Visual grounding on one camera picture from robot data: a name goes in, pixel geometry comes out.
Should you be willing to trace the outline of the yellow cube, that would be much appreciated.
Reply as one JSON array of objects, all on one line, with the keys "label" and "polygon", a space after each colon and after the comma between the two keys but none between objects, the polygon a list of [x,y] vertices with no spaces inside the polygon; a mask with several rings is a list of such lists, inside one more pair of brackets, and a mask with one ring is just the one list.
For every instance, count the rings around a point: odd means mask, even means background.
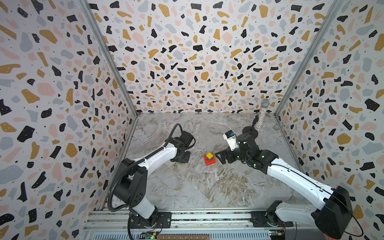
[{"label": "yellow cube", "polygon": [[211,161],[214,158],[214,155],[212,153],[206,154],[206,158]]}]

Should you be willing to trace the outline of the red block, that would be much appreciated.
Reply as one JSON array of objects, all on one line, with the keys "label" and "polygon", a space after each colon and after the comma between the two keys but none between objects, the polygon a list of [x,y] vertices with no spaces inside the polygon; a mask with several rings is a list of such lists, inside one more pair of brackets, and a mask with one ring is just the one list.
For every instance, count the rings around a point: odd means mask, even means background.
[{"label": "red block", "polygon": [[216,163],[215,156],[212,153],[204,155],[206,166],[214,165]]}]

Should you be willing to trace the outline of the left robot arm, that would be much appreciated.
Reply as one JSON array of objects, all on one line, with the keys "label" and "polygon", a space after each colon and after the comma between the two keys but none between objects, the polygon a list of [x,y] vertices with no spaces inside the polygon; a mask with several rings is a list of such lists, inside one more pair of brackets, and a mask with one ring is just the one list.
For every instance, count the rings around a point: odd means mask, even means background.
[{"label": "left robot arm", "polygon": [[146,197],[147,181],[151,173],[165,162],[187,164],[196,143],[192,134],[182,131],[179,137],[169,137],[163,145],[141,158],[124,159],[111,183],[107,207],[110,212],[128,209],[135,217],[153,225],[158,219],[158,208]]}]

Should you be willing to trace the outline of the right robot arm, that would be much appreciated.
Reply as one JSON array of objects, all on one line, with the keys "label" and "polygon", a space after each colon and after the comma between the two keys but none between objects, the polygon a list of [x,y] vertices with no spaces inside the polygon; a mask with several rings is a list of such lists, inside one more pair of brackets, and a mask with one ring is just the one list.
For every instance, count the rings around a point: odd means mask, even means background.
[{"label": "right robot arm", "polygon": [[255,141],[257,135],[251,131],[237,136],[229,130],[223,134],[228,148],[215,156],[223,164],[240,161],[276,178],[309,201],[308,205],[298,205],[276,200],[267,208],[263,222],[271,227],[287,222],[311,225],[329,238],[340,240],[354,217],[349,192],[341,186],[332,188],[322,184],[293,168],[277,154],[260,150]]}]

